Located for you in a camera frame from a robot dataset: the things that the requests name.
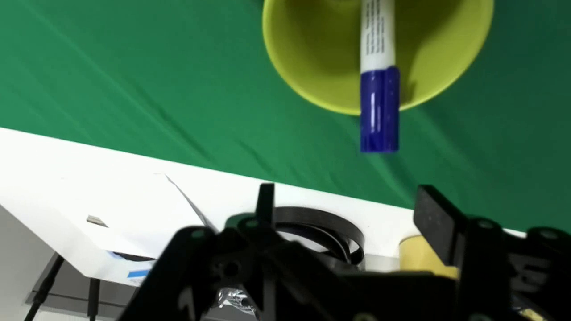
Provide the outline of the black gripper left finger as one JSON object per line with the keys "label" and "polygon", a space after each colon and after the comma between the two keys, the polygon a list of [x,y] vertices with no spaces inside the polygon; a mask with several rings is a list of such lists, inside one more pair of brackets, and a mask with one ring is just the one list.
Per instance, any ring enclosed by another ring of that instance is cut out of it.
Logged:
{"label": "black gripper left finger", "polygon": [[241,287],[266,317],[275,285],[264,251],[279,235],[270,228],[275,185],[259,187],[256,212],[234,226],[179,230],[118,321],[200,321],[225,287]]}

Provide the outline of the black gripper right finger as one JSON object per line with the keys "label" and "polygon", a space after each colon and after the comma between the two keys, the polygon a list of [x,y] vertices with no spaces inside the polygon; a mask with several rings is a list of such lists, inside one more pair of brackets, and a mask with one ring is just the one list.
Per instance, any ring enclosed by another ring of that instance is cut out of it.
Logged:
{"label": "black gripper right finger", "polygon": [[438,187],[416,191],[414,225],[436,255],[459,269],[459,321],[521,321],[529,307],[548,321],[571,319],[571,235],[532,226],[523,237],[468,216]]}

